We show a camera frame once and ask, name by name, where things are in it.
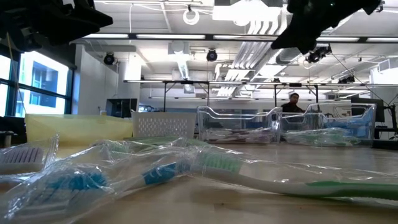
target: ceiling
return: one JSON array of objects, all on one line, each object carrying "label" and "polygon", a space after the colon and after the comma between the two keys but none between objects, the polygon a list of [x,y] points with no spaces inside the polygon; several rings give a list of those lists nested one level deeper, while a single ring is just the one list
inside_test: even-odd
[{"label": "ceiling", "polygon": [[[118,33],[181,33],[181,34],[247,34],[249,25],[237,26],[232,21],[214,21],[211,10],[214,0],[204,0],[201,6],[192,6],[193,9],[203,10],[200,19],[195,25],[188,25],[183,20],[183,13],[187,6],[171,6],[165,4],[104,4],[96,2],[96,9],[111,16],[114,24],[101,29],[101,32]],[[364,12],[353,14],[342,26],[329,35],[376,35],[398,36],[398,1],[386,1],[385,11],[368,16]],[[143,75],[171,74],[178,70],[176,62],[167,57],[171,41],[164,40],[90,40],[86,49],[90,51],[93,45],[134,45],[142,55],[146,66],[142,67]],[[190,41],[190,60],[187,62],[189,70],[215,71],[216,64],[232,62],[239,52],[242,42],[208,42]],[[369,80],[369,68],[377,66],[389,57],[398,56],[397,44],[331,44],[333,55],[322,59],[320,63],[309,66],[304,57],[297,57],[278,76],[282,82],[327,82],[330,77],[344,72],[347,68],[354,69],[355,75],[362,81]],[[217,62],[207,62],[206,55],[209,49],[216,49]],[[127,60],[128,52],[116,52],[120,60]]]}]

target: window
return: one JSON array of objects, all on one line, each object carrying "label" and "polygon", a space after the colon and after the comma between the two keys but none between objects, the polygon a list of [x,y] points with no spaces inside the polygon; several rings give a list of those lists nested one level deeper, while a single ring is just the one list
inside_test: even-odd
[{"label": "window", "polygon": [[[19,62],[2,54],[6,57],[0,55],[0,116],[71,112],[73,72],[67,66],[37,52],[16,52],[13,56]],[[16,80],[17,91],[13,87]]]}]

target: table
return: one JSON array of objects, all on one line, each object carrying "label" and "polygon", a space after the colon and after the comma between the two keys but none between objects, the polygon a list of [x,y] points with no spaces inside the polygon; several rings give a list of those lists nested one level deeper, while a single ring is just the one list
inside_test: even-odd
[{"label": "table", "polygon": [[[224,144],[281,162],[366,169],[398,174],[398,154],[369,148],[317,148]],[[398,208],[315,200],[182,177],[139,190],[77,223],[393,223]]]}]

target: man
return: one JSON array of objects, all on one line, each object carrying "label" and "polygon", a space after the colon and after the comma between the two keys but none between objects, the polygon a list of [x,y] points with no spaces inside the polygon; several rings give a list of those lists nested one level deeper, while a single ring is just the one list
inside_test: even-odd
[{"label": "man", "polygon": [[297,106],[297,102],[299,102],[299,94],[293,93],[289,98],[289,102],[282,105],[282,112],[285,113],[304,113],[304,110]]}]

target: security camera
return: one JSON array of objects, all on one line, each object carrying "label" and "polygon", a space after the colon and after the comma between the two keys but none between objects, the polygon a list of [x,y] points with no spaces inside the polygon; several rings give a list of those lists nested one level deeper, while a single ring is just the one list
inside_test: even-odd
[{"label": "security camera", "polygon": [[114,65],[116,64],[116,59],[114,57],[114,52],[107,52],[104,58],[105,65]]},{"label": "security camera", "polygon": [[206,57],[208,62],[215,62],[217,60],[217,53],[215,49],[210,49]]}]

